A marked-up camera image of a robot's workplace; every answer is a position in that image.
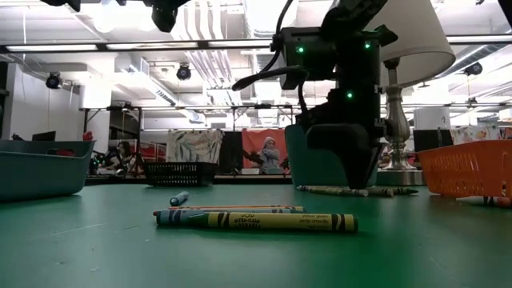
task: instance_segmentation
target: lamp shade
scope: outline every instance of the lamp shade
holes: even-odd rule
[[[366,30],[380,25],[398,35],[396,42],[381,48],[381,61],[400,58],[397,75],[402,87],[429,80],[455,62],[430,0],[388,0]],[[384,66],[381,75],[381,85],[389,85]]]

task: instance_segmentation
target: security camera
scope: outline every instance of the security camera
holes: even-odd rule
[[[46,87],[50,89],[61,89],[62,79],[59,72],[51,72],[50,76],[46,79]]]
[[[192,73],[190,72],[189,65],[186,63],[180,64],[178,72],[176,73],[176,77],[182,81],[185,81],[190,79],[190,76],[192,76]]]
[[[479,62],[476,62],[475,64],[472,64],[471,66],[468,66],[467,68],[465,68],[463,73],[467,76],[480,75],[482,70],[483,70],[482,64],[480,64]]]

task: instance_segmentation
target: orange basket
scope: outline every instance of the orange basket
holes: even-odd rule
[[[432,193],[512,197],[511,140],[470,142],[425,150],[418,156]]]

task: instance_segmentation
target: white wall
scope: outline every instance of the white wall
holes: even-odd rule
[[[58,141],[82,140],[83,112],[80,99],[68,90],[50,90],[43,80],[25,74],[17,64],[9,64],[6,117],[2,139],[16,133],[25,140],[33,134],[57,131]]]

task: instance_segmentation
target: black plastic basket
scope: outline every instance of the black plastic basket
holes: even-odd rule
[[[152,186],[208,186],[214,182],[217,164],[207,162],[144,163]]]

